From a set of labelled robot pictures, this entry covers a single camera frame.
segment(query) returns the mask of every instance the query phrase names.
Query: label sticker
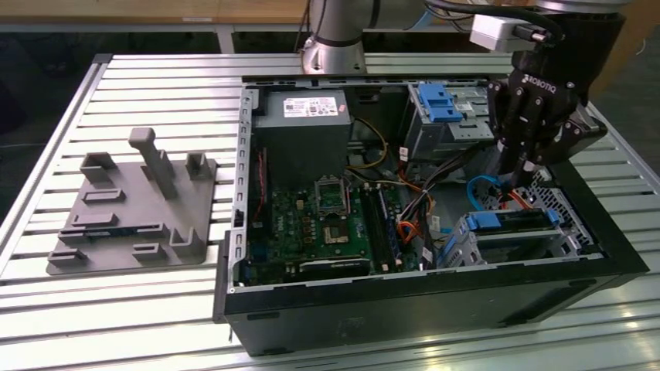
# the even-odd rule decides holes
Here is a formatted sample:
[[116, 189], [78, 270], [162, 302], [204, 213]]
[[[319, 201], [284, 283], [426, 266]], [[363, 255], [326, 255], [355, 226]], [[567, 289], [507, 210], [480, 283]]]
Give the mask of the label sticker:
[[399, 158], [402, 159], [402, 161], [408, 161], [408, 148], [399, 147]]
[[431, 229], [436, 232], [440, 231], [440, 217], [436, 215], [431, 216]]
[[339, 116], [334, 97], [290, 98], [284, 101], [284, 117]]
[[472, 105], [468, 103], [468, 104], [455, 104], [456, 106], [456, 109], [459, 111], [474, 111], [472, 109]]
[[427, 259], [430, 262], [434, 261], [434, 253], [431, 252], [430, 249], [427, 249], [426, 247], [422, 248], [422, 256], [424, 257], [424, 259]]

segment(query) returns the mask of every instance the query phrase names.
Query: aluminum extrusion table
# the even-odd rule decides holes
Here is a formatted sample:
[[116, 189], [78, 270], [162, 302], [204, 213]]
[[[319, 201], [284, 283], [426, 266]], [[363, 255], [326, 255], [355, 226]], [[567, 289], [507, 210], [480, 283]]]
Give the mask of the aluminum extrusion table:
[[[367, 64], [378, 74], [511, 70], [510, 57], [495, 54], [371, 54]], [[300, 73], [290, 54], [115, 56], [92, 65], [0, 229], [0, 370], [658, 367], [660, 182], [614, 130], [572, 161], [651, 268], [647, 276], [535, 325], [250, 358], [230, 326], [211, 323], [242, 76]], [[139, 160], [126, 142], [139, 125], [155, 128], [171, 159], [204, 150], [222, 166], [207, 261], [142, 274], [48, 276], [47, 254], [84, 179], [83, 156], [108, 151], [119, 162]]]

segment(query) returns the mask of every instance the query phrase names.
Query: blue cable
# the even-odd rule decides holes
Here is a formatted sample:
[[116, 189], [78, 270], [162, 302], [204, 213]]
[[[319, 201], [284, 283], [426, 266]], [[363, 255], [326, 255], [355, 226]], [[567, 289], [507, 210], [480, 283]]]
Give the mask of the blue cable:
[[498, 180], [498, 178], [495, 178], [494, 176], [490, 176], [490, 175], [478, 175], [467, 183], [467, 199], [470, 199], [471, 204], [475, 207], [476, 211], [484, 211], [484, 208], [482, 207], [482, 205], [476, 201], [475, 195], [472, 192], [472, 188], [475, 187], [475, 183], [479, 179], [484, 179], [486, 181], [494, 183], [498, 187], [500, 187], [503, 185], [503, 183]]

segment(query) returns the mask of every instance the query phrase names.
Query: floor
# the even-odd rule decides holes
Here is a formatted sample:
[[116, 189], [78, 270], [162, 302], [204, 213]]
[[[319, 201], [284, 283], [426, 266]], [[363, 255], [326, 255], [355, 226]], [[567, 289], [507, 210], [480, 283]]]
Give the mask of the floor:
[[[442, 45], [434, 34], [374, 34], [366, 49], [374, 52], [455, 52], [476, 47], [463, 35]], [[235, 35], [239, 53], [287, 53], [295, 34], [244, 33]], [[219, 53], [215, 36], [204, 33], [2, 35], [0, 85], [4, 85], [27, 114], [26, 123], [0, 134], [0, 220], [3, 220], [43, 145], [67, 109], [87, 66], [96, 53]], [[660, 28], [647, 40], [643, 53], [595, 101], [624, 138], [660, 172]], [[0, 98], [0, 109], [7, 102]]]

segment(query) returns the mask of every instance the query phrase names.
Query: green motherboard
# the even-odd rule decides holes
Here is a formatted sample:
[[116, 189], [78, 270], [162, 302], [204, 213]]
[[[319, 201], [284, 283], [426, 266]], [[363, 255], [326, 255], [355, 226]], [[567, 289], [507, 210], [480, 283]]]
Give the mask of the green motherboard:
[[[318, 182], [315, 186], [298, 191], [272, 190], [267, 205], [271, 212], [266, 216], [270, 223], [254, 223], [248, 232], [248, 259], [242, 269], [244, 283], [295, 282], [306, 264], [315, 264], [318, 269], [306, 280], [330, 278], [324, 269], [343, 262], [362, 265], [356, 274], [384, 273], [383, 264], [375, 259], [375, 255], [383, 255], [383, 249], [395, 251], [392, 257], [398, 263], [391, 264], [391, 271], [416, 270], [415, 253], [399, 249], [396, 232], [384, 227], [395, 225], [402, 212], [399, 191], [394, 187], [378, 189], [383, 197], [379, 207], [384, 208], [380, 225], [380, 221], [366, 217], [364, 189], [344, 188], [336, 181]], [[375, 229], [388, 232], [388, 242], [380, 240], [379, 246], [371, 241]]]

